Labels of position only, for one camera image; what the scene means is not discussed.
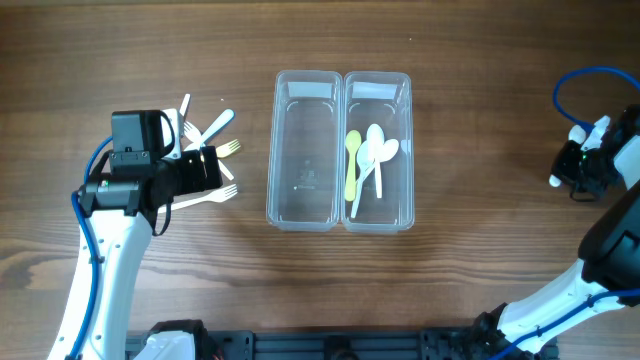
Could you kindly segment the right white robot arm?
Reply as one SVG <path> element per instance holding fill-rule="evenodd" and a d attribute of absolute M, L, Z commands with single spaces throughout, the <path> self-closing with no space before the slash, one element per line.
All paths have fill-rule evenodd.
<path fill-rule="evenodd" d="M 552 186 L 575 201 L 597 200 L 623 183 L 624 195 L 590 228 L 578 258 L 533 295 L 503 306 L 492 327 L 495 359 L 531 357 L 562 332 L 596 315 L 639 303 L 639 108 L 594 130 L 574 126 L 551 168 Z"/>

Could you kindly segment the yellow plastic spoon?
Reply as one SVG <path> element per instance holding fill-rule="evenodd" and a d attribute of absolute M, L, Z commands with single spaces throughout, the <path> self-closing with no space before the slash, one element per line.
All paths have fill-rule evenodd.
<path fill-rule="evenodd" d="M 352 202 L 356 196 L 356 155 L 362 144 L 361 134 L 357 130 L 351 130 L 345 138 L 347 150 L 347 172 L 345 180 L 345 200 Z"/>

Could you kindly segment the light blue plastic fork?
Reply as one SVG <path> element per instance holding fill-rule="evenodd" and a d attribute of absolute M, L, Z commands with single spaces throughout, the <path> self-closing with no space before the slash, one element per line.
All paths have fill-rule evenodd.
<path fill-rule="evenodd" d="M 208 141 L 213 138 L 223 127 L 225 127 L 233 118 L 235 117 L 235 112 L 231 109 L 224 110 L 218 118 L 203 132 L 201 133 L 201 143 L 202 145 L 199 147 L 204 147 Z M 195 148 L 194 145 L 189 144 L 185 151 L 196 150 L 199 148 Z"/>

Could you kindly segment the white spoon four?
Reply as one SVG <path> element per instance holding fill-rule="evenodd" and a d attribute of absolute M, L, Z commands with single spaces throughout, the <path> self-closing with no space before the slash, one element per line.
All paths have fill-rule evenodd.
<path fill-rule="evenodd" d="M 551 176 L 549 177 L 549 184 L 550 184 L 552 187 L 557 188 L 557 187 L 560 187 L 560 186 L 562 185 L 562 182 L 561 182 L 561 180 L 560 180 L 559 178 L 557 178 L 556 176 L 551 175 Z"/>

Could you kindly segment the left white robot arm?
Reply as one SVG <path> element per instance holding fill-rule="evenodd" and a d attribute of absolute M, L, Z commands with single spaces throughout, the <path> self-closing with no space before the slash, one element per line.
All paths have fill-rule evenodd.
<path fill-rule="evenodd" d="M 177 159 L 99 146 L 71 205 L 79 252 L 51 359 L 122 359 L 134 287 L 151 240 L 169 227 L 178 196 L 222 185 L 213 146 Z"/>

